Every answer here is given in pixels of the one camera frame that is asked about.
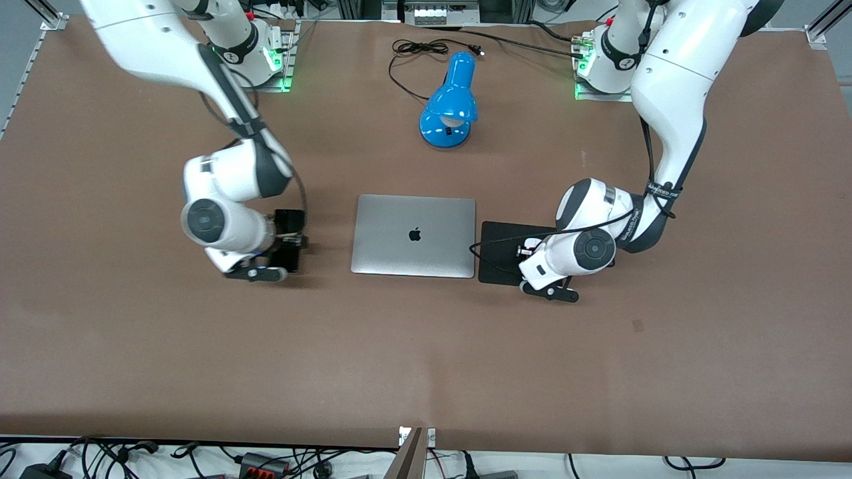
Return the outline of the black smartphone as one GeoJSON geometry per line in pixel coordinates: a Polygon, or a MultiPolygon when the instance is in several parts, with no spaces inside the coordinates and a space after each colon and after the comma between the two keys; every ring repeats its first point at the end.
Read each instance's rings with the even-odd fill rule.
{"type": "Polygon", "coordinates": [[[275,210],[274,224],[276,240],[269,264],[296,273],[300,269],[300,255],[310,244],[304,233],[306,213],[304,210],[275,210]]]}

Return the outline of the black mouse pad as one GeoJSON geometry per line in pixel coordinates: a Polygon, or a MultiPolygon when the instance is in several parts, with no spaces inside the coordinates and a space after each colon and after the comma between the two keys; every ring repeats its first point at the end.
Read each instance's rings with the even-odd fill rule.
{"type": "Polygon", "coordinates": [[[483,284],[519,286],[523,281],[519,269],[523,257],[518,253],[519,248],[529,238],[542,239],[554,231],[554,227],[482,222],[482,245],[478,247],[481,260],[477,279],[483,284]]]}

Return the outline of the silver closed laptop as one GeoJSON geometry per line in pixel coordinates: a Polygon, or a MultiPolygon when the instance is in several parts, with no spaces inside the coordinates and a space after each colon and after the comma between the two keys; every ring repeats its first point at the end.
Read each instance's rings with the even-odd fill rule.
{"type": "Polygon", "coordinates": [[[477,203],[405,195],[362,194],[350,270],[360,275],[469,279],[475,258],[477,203]]]}

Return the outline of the blue desk lamp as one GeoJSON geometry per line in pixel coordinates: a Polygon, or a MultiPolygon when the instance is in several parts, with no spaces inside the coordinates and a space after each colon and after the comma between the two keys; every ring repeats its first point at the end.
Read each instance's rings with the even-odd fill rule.
{"type": "Polygon", "coordinates": [[[419,130],[430,146],[456,148],[471,134],[478,121],[477,99],[472,83],[477,68],[474,55],[467,51],[451,55],[444,82],[427,100],[419,119],[419,130]]]}

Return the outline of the black red connector block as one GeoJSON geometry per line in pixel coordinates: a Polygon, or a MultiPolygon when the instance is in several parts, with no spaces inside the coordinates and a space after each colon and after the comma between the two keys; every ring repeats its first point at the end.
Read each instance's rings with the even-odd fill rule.
{"type": "Polygon", "coordinates": [[[238,479],[285,479],[290,471],[289,463],[265,456],[263,454],[252,454],[248,452],[240,456],[240,471],[238,479]]]}

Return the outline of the metal rack with sockets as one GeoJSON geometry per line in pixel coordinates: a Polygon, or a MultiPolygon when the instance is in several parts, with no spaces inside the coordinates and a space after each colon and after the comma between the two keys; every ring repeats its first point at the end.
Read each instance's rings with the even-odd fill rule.
{"type": "Polygon", "coordinates": [[[381,0],[381,19],[418,27],[462,27],[480,23],[478,0],[381,0]]]}

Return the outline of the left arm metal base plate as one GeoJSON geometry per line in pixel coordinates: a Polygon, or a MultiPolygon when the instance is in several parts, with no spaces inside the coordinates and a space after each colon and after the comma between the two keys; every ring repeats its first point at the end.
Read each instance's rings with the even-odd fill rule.
{"type": "Polygon", "coordinates": [[[639,55],[613,49],[606,39],[606,25],[585,31],[573,39],[571,52],[575,99],[630,102],[630,82],[639,55]]]}

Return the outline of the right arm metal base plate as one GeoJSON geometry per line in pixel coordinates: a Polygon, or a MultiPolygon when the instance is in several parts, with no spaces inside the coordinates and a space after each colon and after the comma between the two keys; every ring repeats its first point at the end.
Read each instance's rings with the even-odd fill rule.
{"type": "Polygon", "coordinates": [[[296,63],[296,43],[301,22],[282,28],[264,19],[253,19],[258,28],[258,44],[246,57],[246,76],[252,86],[266,92],[288,92],[296,63]]]}

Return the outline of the small metal bracket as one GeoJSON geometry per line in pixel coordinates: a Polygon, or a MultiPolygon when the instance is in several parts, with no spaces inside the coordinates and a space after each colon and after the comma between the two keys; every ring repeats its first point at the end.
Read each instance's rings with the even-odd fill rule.
{"type": "MultiPolygon", "coordinates": [[[[405,426],[399,427],[399,430],[398,430],[398,447],[399,448],[402,448],[405,441],[407,440],[407,437],[409,436],[409,434],[411,434],[411,431],[413,431],[413,428],[411,428],[411,427],[405,427],[405,426]]],[[[425,436],[426,436],[426,442],[427,442],[428,448],[436,448],[436,430],[435,430],[435,428],[426,428],[425,436]]]]}

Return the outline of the brown angled post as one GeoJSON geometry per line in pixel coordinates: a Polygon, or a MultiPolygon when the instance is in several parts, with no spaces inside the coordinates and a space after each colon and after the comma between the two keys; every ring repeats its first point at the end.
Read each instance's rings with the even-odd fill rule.
{"type": "Polygon", "coordinates": [[[424,479],[429,449],[429,428],[408,428],[404,440],[383,479],[424,479]]]}

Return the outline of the aluminium frame profile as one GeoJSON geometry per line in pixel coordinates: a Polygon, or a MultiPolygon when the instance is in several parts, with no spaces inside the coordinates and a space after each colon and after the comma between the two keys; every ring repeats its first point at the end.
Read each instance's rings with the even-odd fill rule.
{"type": "Polygon", "coordinates": [[[828,31],[836,27],[842,19],[852,12],[852,0],[833,0],[833,2],[805,26],[805,35],[810,48],[814,51],[827,49],[828,31]]]}
{"type": "Polygon", "coordinates": [[[22,0],[41,18],[41,31],[62,31],[66,28],[68,15],[55,9],[48,0],[22,0]]]}

